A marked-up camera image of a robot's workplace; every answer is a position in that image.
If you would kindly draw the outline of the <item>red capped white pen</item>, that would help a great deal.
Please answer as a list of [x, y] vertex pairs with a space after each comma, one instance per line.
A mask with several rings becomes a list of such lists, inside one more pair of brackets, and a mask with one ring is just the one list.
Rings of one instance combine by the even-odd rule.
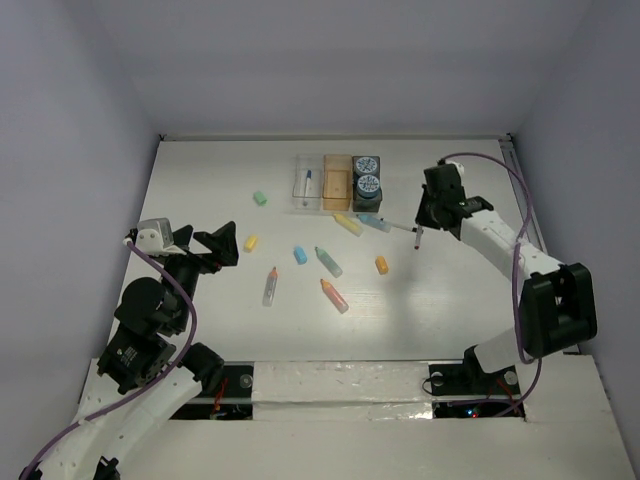
[[415, 250], [419, 250], [420, 246], [421, 246], [421, 238], [422, 238], [422, 235], [423, 235], [423, 229], [422, 229], [421, 226], [419, 226], [419, 225], [416, 226], [415, 234], [416, 234], [416, 236], [415, 236], [415, 241], [414, 241], [414, 249]]

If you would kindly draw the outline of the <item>black capped white pen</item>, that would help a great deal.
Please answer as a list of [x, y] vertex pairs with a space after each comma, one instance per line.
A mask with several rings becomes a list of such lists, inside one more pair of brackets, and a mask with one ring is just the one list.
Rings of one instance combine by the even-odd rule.
[[395, 228], [395, 229], [399, 229], [399, 230], [403, 230], [403, 231], [407, 231], [407, 232], [412, 232], [412, 233], [416, 233], [417, 232], [417, 227], [412, 227], [412, 226], [408, 226], [408, 225], [404, 225], [404, 224], [400, 224], [397, 222], [392, 222], [388, 219], [382, 219], [382, 222], [389, 226], [390, 228]]

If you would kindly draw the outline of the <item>blue highlighter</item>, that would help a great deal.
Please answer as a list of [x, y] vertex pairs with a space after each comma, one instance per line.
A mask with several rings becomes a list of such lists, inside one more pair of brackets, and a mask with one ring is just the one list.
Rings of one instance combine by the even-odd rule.
[[385, 233], [389, 233], [392, 229], [389, 223], [375, 216], [371, 216], [368, 214], [358, 214], [357, 218], [362, 224]]

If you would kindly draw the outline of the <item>green highlighter cap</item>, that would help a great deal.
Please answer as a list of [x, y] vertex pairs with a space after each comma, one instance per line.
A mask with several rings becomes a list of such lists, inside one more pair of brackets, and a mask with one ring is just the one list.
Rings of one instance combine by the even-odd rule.
[[268, 202], [267, 197], [261, 191], [255, 191], [253, 194], [253, 199], [256, 202], [256, 204], [260, 207], [265, 206]]

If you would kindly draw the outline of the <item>blue highlighter cap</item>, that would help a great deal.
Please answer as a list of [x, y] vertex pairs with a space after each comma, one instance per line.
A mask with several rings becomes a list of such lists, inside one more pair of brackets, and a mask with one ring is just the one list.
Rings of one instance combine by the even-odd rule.
[[293, 254], [298, 265], [304, 265], [307, 262], [307, 256], [302, 247], [296, 246], [293, 250]]

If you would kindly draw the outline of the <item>green highlighter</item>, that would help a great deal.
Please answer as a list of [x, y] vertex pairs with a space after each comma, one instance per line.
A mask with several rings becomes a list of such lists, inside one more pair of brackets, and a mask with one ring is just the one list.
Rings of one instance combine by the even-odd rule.
[[314, 248], [317, 259], [322, 263], [322, 265], [329, 271], [329, 273], [334, 278], [339, 278], [343, 274], [342, 268], [338, 265], [338, 263], [331, 257], [331, 255], [324, 249], [320, 247]]

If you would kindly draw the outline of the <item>blue capped white pen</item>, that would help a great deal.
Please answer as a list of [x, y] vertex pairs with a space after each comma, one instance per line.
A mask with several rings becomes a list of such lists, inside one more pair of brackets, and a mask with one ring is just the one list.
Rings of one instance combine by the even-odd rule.
[[302, 201], [302, 205], [304, 207], [308, 206], [308, 203], [309, 203], [309, 191], [310, 191], [311, 181], [312, 181], [312, 171], [307, 170], [306, 176], [305, 176], [305, 182], [304, 182], [303, 201]]

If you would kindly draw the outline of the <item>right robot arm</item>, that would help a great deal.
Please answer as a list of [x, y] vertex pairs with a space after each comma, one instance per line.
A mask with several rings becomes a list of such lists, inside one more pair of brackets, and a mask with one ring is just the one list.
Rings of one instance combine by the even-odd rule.
[[465, 351], [460, 379], [468, 390], [482, 392], [499, 371], [596, 336], [593, 281], [586, 266], [547, 255], [514, 231], [484, 198], [468, 197], [455, 164], [441, 162], [424, 176], [417, 224], [451, 233], [511, 283], [514, 326]]

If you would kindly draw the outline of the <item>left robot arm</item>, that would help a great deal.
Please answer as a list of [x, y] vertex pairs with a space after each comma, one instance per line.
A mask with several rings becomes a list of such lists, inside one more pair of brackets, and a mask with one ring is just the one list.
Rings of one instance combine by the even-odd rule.
[[200, 276], [237, 265], [235, 223], [208, 233], [150, 219], [124, 244], [158, 274], [124, 289], [117, 328], [91, 364], [73, 422], [35, 455], [23, 479], [119, 479], [187, 401], [221, 384], [223, 359], [194, 340], [193, 297]]

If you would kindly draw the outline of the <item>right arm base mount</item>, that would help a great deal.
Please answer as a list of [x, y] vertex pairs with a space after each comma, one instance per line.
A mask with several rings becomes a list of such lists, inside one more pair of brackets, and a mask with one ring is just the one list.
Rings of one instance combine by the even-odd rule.
[[437, 398], [437, 418], [526, 417], [515, 366], [487, 373], [476, 358], [475, 347], [467, 348], [460, 362], [430, 365], [421, 389]]

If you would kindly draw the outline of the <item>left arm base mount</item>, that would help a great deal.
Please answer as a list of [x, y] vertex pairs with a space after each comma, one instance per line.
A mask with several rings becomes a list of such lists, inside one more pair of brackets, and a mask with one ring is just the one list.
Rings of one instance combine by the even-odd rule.
[[232, 362], [224, 367], [220, 385], [179, 408], [172, 420], [235, 421], [253, 418], [254, 364]]

